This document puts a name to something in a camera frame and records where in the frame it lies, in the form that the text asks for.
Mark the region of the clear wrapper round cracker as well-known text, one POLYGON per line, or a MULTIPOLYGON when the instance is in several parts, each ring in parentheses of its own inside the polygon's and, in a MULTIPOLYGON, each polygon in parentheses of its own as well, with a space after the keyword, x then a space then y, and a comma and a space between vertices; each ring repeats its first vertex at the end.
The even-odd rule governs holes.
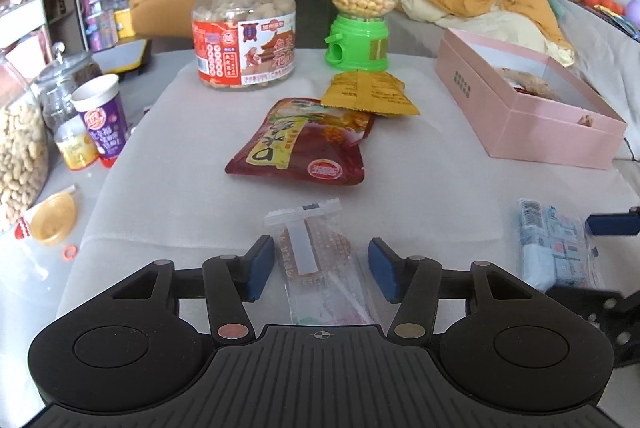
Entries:
POLYGON ((276 242, 295 324, 378 323, 361 263, 343 233, 339 200, 270 211, 265 225, 276 242))

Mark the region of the orange bread clear wrapper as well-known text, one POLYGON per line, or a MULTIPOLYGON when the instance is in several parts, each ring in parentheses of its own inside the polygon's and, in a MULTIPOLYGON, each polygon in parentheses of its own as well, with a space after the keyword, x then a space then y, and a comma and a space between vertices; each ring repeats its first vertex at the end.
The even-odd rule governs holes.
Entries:
POLYGON ((497 72, 517 92, 523 92, 530 96, 544 98, 551 101, 559 101, 560 98, 542 78, 528 72, 509 68, 498 68, 497 72))

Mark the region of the blue white tissue pack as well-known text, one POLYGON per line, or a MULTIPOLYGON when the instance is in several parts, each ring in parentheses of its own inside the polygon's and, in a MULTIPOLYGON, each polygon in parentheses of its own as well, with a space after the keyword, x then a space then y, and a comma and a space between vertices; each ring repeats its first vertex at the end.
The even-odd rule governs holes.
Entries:
POLYGON ((541 292, 554 286, 596 289, 601 284, 599 253, 582 221, 532 199, 518 200, 518 221, 524 282, 541 292))

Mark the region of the dark red snack pouch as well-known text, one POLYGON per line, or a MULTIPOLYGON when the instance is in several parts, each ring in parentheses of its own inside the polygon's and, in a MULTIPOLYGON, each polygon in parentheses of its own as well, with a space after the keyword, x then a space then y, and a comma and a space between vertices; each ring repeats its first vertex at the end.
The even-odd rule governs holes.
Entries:
POLYGON ((359 185, 364 179, 360 142, 374 116, 326 107, 317 99, 284 98, 224 167, 228 175, 359 185))

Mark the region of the pink cardboard box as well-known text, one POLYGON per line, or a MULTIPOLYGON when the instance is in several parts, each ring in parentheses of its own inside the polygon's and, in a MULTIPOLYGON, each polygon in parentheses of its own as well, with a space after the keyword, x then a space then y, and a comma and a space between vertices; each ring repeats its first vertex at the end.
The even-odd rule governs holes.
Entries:
POLYGON ((623 118, 586 82, 532 49, 447 30, 435 71, 491 157, 607 169, 623 147, 623 118), (517 92, 498 68, 542 78, 560 100, 517 92))

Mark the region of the yellow snack packet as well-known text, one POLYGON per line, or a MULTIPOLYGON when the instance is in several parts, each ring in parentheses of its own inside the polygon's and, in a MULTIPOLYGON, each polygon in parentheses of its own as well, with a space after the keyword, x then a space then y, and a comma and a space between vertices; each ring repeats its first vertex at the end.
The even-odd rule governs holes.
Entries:
POLYGON ((405 84, 385 72, 347 71, 332 77, 321 98, 326 107, 384 116, 418 116, 420 111, 405 94, 405 84))

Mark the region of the colourful toys on sofa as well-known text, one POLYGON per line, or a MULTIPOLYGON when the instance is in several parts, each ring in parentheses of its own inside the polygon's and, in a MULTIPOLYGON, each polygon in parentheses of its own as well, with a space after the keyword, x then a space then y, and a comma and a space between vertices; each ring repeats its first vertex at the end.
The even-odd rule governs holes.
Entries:
POLYGON ((639 28, 626 17, 625 8, 614 0, 580 0, 587 8, 594 10, 603 18, 618 26, 631 37, 639 35, 639 28))

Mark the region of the orange plastic lid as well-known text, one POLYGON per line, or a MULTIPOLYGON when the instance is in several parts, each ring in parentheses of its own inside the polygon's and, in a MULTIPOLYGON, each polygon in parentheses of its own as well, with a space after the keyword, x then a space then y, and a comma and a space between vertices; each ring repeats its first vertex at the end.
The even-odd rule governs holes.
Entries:
POLYGON ((70 235, 77 221, 74 190, 63 190, 44 200, 29 222, 30 235, 40 244, 56 245, 70 235))

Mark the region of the small yellow jar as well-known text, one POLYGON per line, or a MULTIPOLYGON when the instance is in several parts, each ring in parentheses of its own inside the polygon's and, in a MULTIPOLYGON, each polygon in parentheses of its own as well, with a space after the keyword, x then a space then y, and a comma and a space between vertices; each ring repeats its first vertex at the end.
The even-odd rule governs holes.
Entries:
POLYGON ((53 139, 70 170, 82 170, 99 159, 98 149, 79 115, 58 126, 53 139))

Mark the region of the purple paper cup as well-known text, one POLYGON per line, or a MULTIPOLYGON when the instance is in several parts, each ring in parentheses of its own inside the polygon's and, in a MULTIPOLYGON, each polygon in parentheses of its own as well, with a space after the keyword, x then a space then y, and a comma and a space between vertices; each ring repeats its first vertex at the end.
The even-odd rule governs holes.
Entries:
POLYGON ((79 86, 70 96, 70 101, 96 145, 102 165, 111 168, 129 137, 118 75, 94 77, 79 86))

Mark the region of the gold-lid peanut jar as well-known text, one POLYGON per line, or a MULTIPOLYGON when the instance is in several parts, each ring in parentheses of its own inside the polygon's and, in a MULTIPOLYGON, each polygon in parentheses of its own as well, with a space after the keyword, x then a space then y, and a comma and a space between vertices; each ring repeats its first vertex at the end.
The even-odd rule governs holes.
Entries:
POLYGON ((201 82, 265 87, 294 70, 295 0, 196 0, 193 45, 201 82))

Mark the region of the large glass peanut jar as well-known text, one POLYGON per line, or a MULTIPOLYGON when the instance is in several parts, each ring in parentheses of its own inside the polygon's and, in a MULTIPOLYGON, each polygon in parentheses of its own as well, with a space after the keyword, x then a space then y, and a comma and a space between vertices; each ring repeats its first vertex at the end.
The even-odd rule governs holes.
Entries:
POLYGON ((1 57, 1 231, 38 199, 49 174, 47 130, 29 84, 1 57))

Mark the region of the small glass lidded jar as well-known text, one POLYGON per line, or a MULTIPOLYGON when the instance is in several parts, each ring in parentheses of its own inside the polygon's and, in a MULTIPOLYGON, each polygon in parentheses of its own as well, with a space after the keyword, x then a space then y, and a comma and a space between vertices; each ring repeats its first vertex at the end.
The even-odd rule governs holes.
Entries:
POLYGON ((38 98, 44 124, 51 133, 72 119, 77 111, 70 97, 81 85, 102 75, 99 64, 88 51, 66 54, 63 42, 52 46, 53 59, 36 78, 38 98))

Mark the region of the green gumball candy dispenser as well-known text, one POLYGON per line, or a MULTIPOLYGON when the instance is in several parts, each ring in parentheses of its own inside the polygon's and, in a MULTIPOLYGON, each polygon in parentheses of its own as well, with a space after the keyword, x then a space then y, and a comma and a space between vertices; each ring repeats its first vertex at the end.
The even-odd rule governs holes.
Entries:
POLYGON ((388 68, 385 17, 398 0, 331 0, 336 17, 326 37, 326 63, 342 71, 388 68))

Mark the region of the colourful toy bottles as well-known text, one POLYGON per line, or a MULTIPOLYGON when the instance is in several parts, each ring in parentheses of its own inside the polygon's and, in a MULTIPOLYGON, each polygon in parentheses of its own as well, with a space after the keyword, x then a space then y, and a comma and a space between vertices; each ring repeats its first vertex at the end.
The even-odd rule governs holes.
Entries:
POLYGON ((130 0, 80 0, 85 37, 92 52, 134 37, 130 0))

